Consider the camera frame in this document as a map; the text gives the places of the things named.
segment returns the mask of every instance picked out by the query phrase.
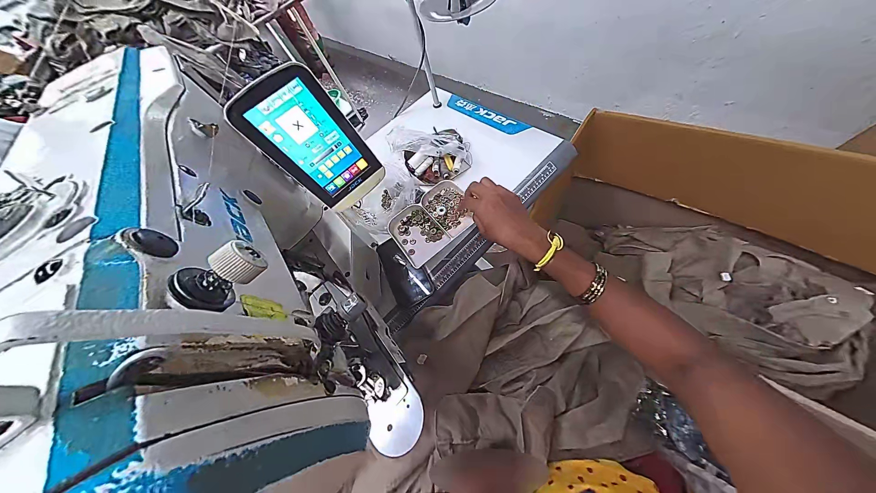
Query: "clothes pile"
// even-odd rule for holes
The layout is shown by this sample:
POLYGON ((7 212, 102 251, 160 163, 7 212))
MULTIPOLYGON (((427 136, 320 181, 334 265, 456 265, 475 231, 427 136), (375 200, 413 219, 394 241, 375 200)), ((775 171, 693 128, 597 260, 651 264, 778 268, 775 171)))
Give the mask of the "clothes pile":
MULTIPOLYGON (((279 0, 0 0, 0 49, 28 54, 17 69, 34 79, 29 93, 0 83, 0 116, 26 114, 17 99, 36 101, 46 83, 118 46, 165 46, 223 97, 279 64, 252 21, 274 12, 279 0)), ((294 4, 308 28, 307 13, 294 4)), ((283 33, 317 75, 324 72, 303 32, 288 17, 283 33)), ((312 34, 318 40, 315 29, 312 34)))
POLYGON ((850 282, 713 226, 560 228, 767 378, 815 400, 864 378, 873 300, 850 282))
POLYGON ((645 381, 581 306, 514 261, 466 281, 395 334, 412 363, 426 422, 416 446, 369 452, 344 491, 431 492, 428 471, 461 451, 503 448, 541 461, 625 461, 654 450, 632 416, 645 381))
MULTIPOLYGON (((554 231, 791 389, 826 398, 863 378, 872 297, 842 279, 710 226, 587 231, 561 221, 554 231)), ((658 450, 692 491, 735 490, 672 395, 531 265, 473 275, 396 339, 417 361, 423 433, 402 457, 370 451, 342 491, 437 491, 437 461, 487 448, 546 463, 658 450)))

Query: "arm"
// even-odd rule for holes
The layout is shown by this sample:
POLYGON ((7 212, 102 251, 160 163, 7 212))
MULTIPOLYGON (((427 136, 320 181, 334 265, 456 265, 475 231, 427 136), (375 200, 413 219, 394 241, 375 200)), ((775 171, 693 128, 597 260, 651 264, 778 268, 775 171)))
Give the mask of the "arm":
MULTIPOLYGON (((486 238, 531 262, 550 247, 519 198, 489 178, 471 184, 463 207, 486 238)), ((596 273, 569 250, 542 270, 573 296, 596 273)), ((740 491, 876 491, 876 468, 857 448, 645 293, 610 276, 590 313, 681 400, 740 491)))

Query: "hand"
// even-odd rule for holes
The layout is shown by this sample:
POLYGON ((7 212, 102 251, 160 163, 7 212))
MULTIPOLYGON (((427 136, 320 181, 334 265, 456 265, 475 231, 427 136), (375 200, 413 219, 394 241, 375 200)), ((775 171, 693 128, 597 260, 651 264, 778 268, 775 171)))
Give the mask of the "hand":
POLYGON ((531 262, 541 260, 550 248, 548 232, 529 217, 520 197, 490 178, 469 185, 462 207, 474 213, 485 238, 531 262))

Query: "touchscreen display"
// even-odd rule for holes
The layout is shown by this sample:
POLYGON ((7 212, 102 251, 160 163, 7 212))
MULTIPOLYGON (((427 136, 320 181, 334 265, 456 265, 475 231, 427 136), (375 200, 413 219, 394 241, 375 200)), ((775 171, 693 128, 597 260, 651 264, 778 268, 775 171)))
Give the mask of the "touchscreen display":
POLYGON ((332 196, 368 166, 299 77, 244 118, 332 196))

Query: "knob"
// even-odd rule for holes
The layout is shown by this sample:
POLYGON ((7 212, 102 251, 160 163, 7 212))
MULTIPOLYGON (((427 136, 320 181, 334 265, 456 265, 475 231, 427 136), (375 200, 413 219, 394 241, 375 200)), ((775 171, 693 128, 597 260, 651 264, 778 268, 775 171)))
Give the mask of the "knob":
POLYGON ((207 263, 219 277, 237 284, 249 284, 268 268, 265 257, 240 239, 229 241, 210 254, 207 263))

